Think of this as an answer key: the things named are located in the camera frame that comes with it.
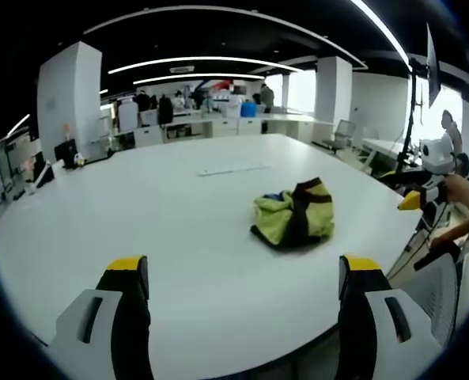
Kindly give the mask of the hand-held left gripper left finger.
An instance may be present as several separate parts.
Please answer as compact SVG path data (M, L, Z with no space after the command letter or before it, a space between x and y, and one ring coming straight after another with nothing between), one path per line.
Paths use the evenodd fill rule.
M146 256L111 262L56 320L47 353L68 379L152 379Z

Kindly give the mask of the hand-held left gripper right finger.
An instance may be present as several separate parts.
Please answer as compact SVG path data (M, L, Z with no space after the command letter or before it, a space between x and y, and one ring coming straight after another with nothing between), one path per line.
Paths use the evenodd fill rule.
M417 379L434 357L427 313L369 258L339 258L337 379Z

